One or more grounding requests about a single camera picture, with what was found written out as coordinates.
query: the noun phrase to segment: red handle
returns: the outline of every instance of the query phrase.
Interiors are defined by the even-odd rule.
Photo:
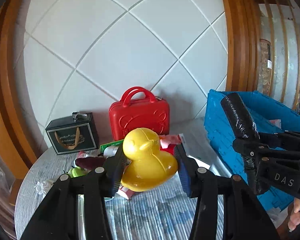
[[[131,98],[139,92],[143,92],[146,95],[146,98],[150,98],[150,103],[154,103],[157,100],[155,99],[154,94],[152,94],[150,91],[144,89],[144,88],[140,88],[138,90],[134,90],[133,92],[131,92],[130,94],[128,94],[128,96],[125,98],[124,102],[123,102],[123,107],[127,107],[130,105],[130,101]]]
[[[130,94],[133,90],[143,90],[144,88],[143,87],[132,87],[132,88],[129,88],[127,91],[125,91],[120,99],[120,101],[124,101],[126,99],[126,97],[128,96],[128,94]]]

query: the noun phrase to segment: screw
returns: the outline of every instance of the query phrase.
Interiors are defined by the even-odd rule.
[[[232,176],[232,179],[234,179],[235,181],[240,181],[241,177],[239,175],[235,174]]]
[[[94,170],[96,173],[103,173],[105,169],[103,167],[98,167]]]
[[[67,180],[69,178],[69,175],[68,174],[62,174],[61,176],[60,176],[60,180],[61,181],[65,181],[65,180]]]
[[[206,173],[207,172],[207,169],[206,168],[203,168],[203,167],[199,167],[198,169],[197,169],[197,171],[199,172],[199,173]]]

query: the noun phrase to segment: red suitcase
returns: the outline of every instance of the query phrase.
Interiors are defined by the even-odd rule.
[[[131,100],[139,92],[143,92],[146,97]],[[131,130],[142,127],[157,134],[169,134],[169,104],[142,87],[132,87],[125,91],[120,101],[110,106],[109,117],[112,136],[116,141],[123,139]]]

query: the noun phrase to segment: gold ribbon handle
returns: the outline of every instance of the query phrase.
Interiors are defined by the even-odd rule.
[[[57,131],[54,132],[54,136],[56,137],[58,143],[63,147],[66,148],[68,150],[73,150],[74,148],[76,148],[78,146],[79,143],[79,139],[80,139],[80,130],[79,127],[77,127],[77,132],[75,133],[75,140],[74,140],[74,145],[65,145],[59,138]]]

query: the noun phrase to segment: white tiled wall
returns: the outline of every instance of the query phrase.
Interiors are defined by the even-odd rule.
[[[91,111],[100,137],[108,109],[132,86],[170,104],[171,122],[203,117],[210,89],[224,90],[222,0],[24,0],[14,41],[26,122],[42,153],[44,128]]]

